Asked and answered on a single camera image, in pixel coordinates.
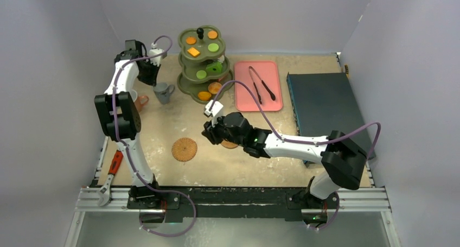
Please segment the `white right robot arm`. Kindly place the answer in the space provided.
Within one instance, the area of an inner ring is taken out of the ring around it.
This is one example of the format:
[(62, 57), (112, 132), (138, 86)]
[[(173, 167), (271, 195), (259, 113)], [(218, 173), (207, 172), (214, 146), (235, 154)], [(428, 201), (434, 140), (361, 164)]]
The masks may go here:
[(203, 128), (202, 135), (211, 144), (231, 142), (251, 157), (289, 157), (322, 165), (324, 172), (310, 180), (304, 193), (311, 207), (318, 207), (340, 188), (360, 187), (367, 154), (350, 138), (343, 139), (342, 132), (320, 137), (277, 135), (253, 127), (240, 112), (214, 117)]

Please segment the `green macaron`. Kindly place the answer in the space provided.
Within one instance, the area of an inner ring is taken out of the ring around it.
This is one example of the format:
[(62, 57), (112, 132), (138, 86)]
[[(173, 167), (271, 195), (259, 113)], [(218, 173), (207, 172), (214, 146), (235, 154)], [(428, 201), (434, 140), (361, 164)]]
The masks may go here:
[(207, 48), (209, 52), (216, 53), (219, 51), (220, 46), (217, 43), (210, 43)]
[(202, 80), (202, 79), (204, 79), (204, 78), (207, 77), (207, 72), (206, 72), (205, 70), (202, 70), (202, 69), (201, 69), (201, 70), (198, 70), (198, 71), (196, 72), (196, 77), (197, 77), (199, 80)]

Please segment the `yellow egg tart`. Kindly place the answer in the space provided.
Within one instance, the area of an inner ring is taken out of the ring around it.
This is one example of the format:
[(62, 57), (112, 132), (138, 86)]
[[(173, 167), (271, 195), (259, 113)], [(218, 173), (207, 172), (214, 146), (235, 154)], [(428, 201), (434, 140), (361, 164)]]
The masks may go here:
[(207, 102), (209, 100), (211, 100), (212, 98), (212, 94), (208, 91), (201, 91), (197, 94), (197, 97), (200, 101), (202, 102)]

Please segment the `round orange cookie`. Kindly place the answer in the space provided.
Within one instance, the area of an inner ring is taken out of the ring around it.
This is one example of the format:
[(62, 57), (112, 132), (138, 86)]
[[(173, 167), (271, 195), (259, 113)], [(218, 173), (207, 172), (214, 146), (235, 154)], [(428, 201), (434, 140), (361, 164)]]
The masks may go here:
[(195, 37), (193, 37), (193, 36), (188, 36), (188, 37), (186, 38), (186, 44), (188, 44), (188, 45), (194, 45), (194, 44), (196, 44), (196, 43), (197, 43), (197, 39), (196, 39)]

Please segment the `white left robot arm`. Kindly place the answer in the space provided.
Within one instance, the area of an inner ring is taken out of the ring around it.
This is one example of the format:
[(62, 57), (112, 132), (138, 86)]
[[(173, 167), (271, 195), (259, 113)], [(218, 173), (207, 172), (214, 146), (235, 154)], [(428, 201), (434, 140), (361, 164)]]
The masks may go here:
[(125, 41), (125, 49), (114, 59), (115, 71), (109, 87), (94, 99), (103, 133), (116, 142), (128, 162), (132, 176), (129, 197), (147, 208), (156, 208), (162, 201), (153, 172), (150, 170), (140, 142), (141, 117), (133, 97), (133, 85), (139, 80), (150, 86), (157, 84), (161, 61), (167, 51), (152, 43), (147, 50), (137, 40)]

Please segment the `paw print bun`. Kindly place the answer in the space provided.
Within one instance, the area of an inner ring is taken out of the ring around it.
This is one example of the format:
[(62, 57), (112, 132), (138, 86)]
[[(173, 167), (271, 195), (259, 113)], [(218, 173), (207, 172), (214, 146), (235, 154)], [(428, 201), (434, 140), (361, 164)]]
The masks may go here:
[(216, 81), (208, 85), (208, 92), (211, 93), (212, 95), (216, 95), (221, 88), (222, 88), (222, 84)]

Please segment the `grey mug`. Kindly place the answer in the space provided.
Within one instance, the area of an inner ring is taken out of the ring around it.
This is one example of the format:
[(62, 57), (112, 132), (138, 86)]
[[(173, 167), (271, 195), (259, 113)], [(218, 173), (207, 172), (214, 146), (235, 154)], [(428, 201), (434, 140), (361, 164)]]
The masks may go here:
[(162, 105), (165, 105), (170, 102), (170, 97), (175, 91), (175, 85), (167, 83), (157, 83), (156, 86), (154, 86), (152, 89), (157, 100)]

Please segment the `green three-tier stand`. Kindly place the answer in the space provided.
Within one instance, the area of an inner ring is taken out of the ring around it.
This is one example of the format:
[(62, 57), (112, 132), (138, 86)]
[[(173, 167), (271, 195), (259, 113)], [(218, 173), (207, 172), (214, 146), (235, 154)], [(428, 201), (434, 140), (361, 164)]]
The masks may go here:
[[(207, 33), (210, 30), (217, 31), (219, 33), (219, 37), (215, 40), (209, 39)], [(188, 36), (195, 37), (197, 39), (197, 43), (194, 45), (186, 44), (186, 38)], [(224, 83), (234, 79), (231, 63), (225, 55), (226, 43), (222, 38), (221, 31), (212, 25), (188, 28), (179, 34), (177, 40), (180, 48), (178, 63), (181, 66), (181, 72), (177, 77), (177, 87), (182, 93), (190, 96), (195, 102), (206, 104), (207, 102), (202, 102), (198, 99), (197, 94), (199, 92), (208, 91), (208, 85), (210, 83), (217, 81), (223, 85)], [(216, 53), (209, 52), (207, 47), (210, 43), (217, 43), (220, 46), (219, 51)], [(201, 52), (200, 56), (196, 58), (190, 56), (187, 52), (187, 49), (190, 47), (198, 49)], [(222, 73), (219, 75), (207, 74), (206, 78), (199, 80), (196, 77), (196, 72), (201, 69), (205, 70), (206, 65), (214, 61), (222, 63)]]

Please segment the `orange mug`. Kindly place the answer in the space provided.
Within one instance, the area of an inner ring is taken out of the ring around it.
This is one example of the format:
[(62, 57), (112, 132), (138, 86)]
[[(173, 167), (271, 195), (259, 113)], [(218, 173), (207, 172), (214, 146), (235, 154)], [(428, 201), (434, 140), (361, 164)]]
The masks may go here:
[(135, 108), (138, 112), (141, 112), (143, 107), (149, 102), (148, 96), (139, 96), (137, 91), (130, 91), (131, 98), (134, 102)]

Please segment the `yellow square cracker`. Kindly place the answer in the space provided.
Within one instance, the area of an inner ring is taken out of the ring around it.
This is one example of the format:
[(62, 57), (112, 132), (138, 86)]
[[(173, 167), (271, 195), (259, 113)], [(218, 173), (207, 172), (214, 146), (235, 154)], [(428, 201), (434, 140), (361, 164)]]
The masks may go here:
[(198, 56), (200, 56), (201, 52), (196, 49), (195, 47), (190, 47), (189, 49), (187, 49), (187, 52), (190, 56), (196, 58)]

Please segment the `pink serving tray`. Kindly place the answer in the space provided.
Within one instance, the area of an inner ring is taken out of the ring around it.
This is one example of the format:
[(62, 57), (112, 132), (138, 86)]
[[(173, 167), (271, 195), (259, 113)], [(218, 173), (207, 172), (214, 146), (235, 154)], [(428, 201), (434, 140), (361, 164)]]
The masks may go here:
[[(264, 111), (282, 109), (280, 77), (274, 61), (238, 61), (234, 65), (234, 75), (235, 80), (248, 86)], [(240, 84), (235, 85), (235, 105), (241, 112), (259, 110), (251, 95)]]

